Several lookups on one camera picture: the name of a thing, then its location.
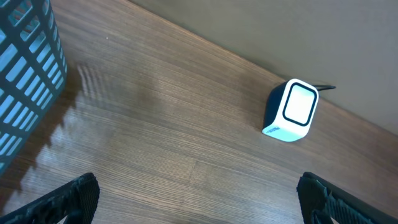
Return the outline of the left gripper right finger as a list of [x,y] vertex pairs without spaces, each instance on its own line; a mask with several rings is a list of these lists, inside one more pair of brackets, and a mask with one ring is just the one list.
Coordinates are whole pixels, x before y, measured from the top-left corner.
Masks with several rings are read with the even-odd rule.
[[397,224],[396,218],[311,172],[300,177],[297,193],[305,224]]

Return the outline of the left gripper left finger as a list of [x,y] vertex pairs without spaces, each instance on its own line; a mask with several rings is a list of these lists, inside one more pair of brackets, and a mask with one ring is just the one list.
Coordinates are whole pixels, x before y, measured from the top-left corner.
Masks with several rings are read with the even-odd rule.
[[94,174],[85,173],[27,205],[1,217],[2,224],[83,223],[93,221],[100,187]]

